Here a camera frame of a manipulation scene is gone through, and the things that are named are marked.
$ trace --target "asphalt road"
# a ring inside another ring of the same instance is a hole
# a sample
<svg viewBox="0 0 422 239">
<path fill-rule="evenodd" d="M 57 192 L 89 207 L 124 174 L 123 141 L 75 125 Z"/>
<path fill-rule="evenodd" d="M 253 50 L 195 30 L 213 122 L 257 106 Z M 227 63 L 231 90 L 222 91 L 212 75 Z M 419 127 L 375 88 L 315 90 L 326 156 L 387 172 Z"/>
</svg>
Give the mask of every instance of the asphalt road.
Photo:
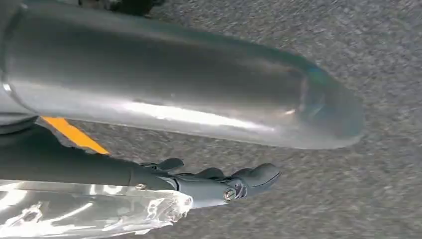
<svg viewBox="0 0 422 239">
<path fill-rule="evenodd" d="M 362 98 L 367 132 L 347 149 L 306 151 L 73 121 L 115 157 L 282 168 L 269 193 L 120 238 L 422 238 L 420 0 L 169 0 L 152 15 L 308 57 Z"/>
</svg>

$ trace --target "bolt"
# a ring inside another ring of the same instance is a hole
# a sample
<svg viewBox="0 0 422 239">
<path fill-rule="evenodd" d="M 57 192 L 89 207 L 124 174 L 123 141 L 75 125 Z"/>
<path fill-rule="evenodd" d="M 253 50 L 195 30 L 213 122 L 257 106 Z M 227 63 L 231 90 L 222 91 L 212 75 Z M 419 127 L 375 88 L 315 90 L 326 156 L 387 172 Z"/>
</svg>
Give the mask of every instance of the bolt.
<svg viewBox="0 0 422 239">
<path fill-rule="evenodd" d="M 140 184 L 136 185 L 136 186 L 135 186 L 135 188 L 136 188 L 137 190 L 144 190 L 144 189 L 146 188 L 146 185 L 145 185 L 145 184 L 140 183 Z"/>
<path fill-rule="evenodd" d="M 226 202 L 231 202 L 236 198 L 236 191 L 232 188 L 228 188 L 225 192 L 224 192 L 224 200 Z"/>
</svg>

